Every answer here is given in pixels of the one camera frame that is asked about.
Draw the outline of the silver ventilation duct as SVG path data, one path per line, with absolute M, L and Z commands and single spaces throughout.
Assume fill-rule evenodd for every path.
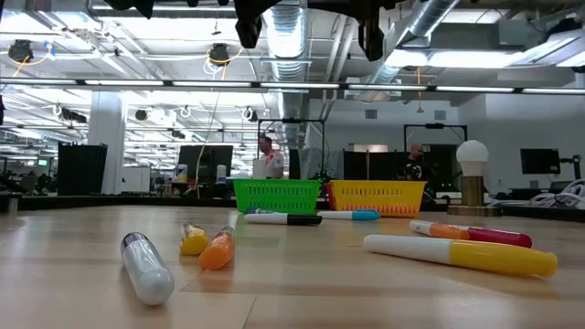
M 263 14 L 271 63 L 276 82 L 303 82 L 307 79 L 308 11 L 298 5 L 275 5 Z

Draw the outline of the black partition panel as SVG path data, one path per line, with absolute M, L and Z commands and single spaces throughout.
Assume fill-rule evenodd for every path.
M 89 196 L 101 193 L 108 146 L 58 146 L 58 195 Z
M 425 190 L 430 193 L 458 192 L 463 172 L 455 159 L 455 146 L 450 144 L 424 145 L 424 163 L 432 169 L 432 178 Z M 400 181 L 398 170 L 409 152 L 394 150 L 383 153 L 343 151 L 345 180 Z

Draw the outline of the person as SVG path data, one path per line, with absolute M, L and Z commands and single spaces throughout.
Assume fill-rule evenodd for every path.
M 404 165 L 398 170 L 398 180 L 429 181 L 432 169 L 424 163 L 424 148 L 421 143 L 413 143 Z
M 266 135 L 260 137 L 261 160 L 267 179 L 284 178 L 284 156 L 272 146 L 272 139 Z

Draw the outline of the purple white marker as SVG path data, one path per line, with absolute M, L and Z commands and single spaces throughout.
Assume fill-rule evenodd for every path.
M 126 234 L 121 242 L 122 262 L 140 302 L 165 303 L 175 288 L 175 278 L 153 242 L 143 233 Z

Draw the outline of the yellow plastic basket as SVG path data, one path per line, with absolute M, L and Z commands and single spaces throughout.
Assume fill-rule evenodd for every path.
M 338 211 L 374 209 L 382 217 L 416 218 L 425 185 L 422 181 L 334 180 L 329 192 Z

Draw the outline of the yellow white marker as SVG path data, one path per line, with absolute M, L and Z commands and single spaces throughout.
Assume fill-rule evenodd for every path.
M 374 253 L 508 275 L 552 277 L 558 269 L 553 253 L 491 242 L 368 235 L 362 246 Z
M 207 232 L 200 226 L 185 223 L 182 228 L 182 239 L 179 244 L 180 252 L 184 256 L 198 256 L 208 244 Z

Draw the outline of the green plastic basket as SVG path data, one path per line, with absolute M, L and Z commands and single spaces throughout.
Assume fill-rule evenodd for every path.
M 273 212 L 308 214 L 316 207 L 319 180 L 234 179 L 237 208 L 246 213 L 253 208 Z

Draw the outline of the black capped white marker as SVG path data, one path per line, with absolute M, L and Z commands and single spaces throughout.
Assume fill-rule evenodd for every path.
M 319 226 L 322 223 L 322 218 L 317 215 L 285 213 L 248 214 L 244 216 L 244 220 L 249 224 L 278 224 L 287 226 Z

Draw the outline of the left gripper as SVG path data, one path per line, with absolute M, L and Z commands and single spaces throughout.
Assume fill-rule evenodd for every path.
M 278 3 L 279 0 L 234 0 L 238 18 L 235 28 L 244 48 L 257 46 L 262 29 L 261 15 Z

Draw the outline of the black stand frame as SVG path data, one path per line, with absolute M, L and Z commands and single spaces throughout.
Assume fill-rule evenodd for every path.
M 276 133 L 284 135 L 282 144 L 289 150 L 300 150 L 309 147 L 310 132 L 316 133 L 321 138 L 321 158 L 316 172 L 316 177 L 324 181 L 327 176 L 326 161 L 329 152 L 328 141 L 325 134 L 325 120 L 322 119 L 303 119 L 303 118 L 282 118 L 282 119 L 259 119 L 257 123 L 258 140 L 267 133 Z
M 456 135 L 462 140 L 468 140 L 468 127 L 467 125 L 453 125 L 453 124 L 444 124 L 444 123 L 424 123 L 424 124 L 403 124 L 402 125 L 402 135 L 403 135 L 403 152 L 406 153 L 409 150 L 409 142 L 408 142 L 408 129 L 409 128 L 423 128 L 426 130 L 442 130 L 442 129 L 450 129 L 453 133 L 454 129 L 461 129 L 463 134 Z

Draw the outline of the rig light bar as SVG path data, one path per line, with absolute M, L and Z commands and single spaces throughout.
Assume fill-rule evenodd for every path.
M 0 84 L 6 86 L 89 90 L 237 90 L 244 92 L 251 92 L 253 90 L 275 90 L 277 92 L 298 90 L 349 90 L 585 96 L 584 88 L 527 88 L 333 82 L 312 83 L 246 80 L 67 80 L 3 77 L 0 78 Z

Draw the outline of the thin red marker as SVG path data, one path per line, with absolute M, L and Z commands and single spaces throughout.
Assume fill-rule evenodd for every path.
M 532 247 L 532 239 L 522 233 L 478 227 L 469 227 L 467 232 L 469 239 L 474 241 L 500 243 L 529 249 Z

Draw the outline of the light blue capped marker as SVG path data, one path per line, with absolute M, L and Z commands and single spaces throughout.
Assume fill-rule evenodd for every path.
M 373 209 L 359 210 L 325 210 L 319 211 L 317 216 L 322 219 L 350 220 L 350 221 L 372 221 L 381 218 L 380 214 Z

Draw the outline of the white pillar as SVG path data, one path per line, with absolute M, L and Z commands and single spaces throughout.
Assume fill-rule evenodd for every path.
M 101 192 L 119 195 L 122 192 L 127 105 L 120 92 L 94 91 L 91 94 L 88 144 L 105 144 L 107 154 Z

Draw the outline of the orange white marker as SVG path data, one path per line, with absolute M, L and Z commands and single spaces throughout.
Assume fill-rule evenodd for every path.
M 203 270 L 220 270 L 232 260 L 234 251 L 234 228 L 225 226 L 199 255 L 199 266 Z
M 409 228 L 417 233 L 433 238 L 463 240 L 470 238 L 469 233 L 463 228 L 437 222 L 415 219 L 411 220 Z

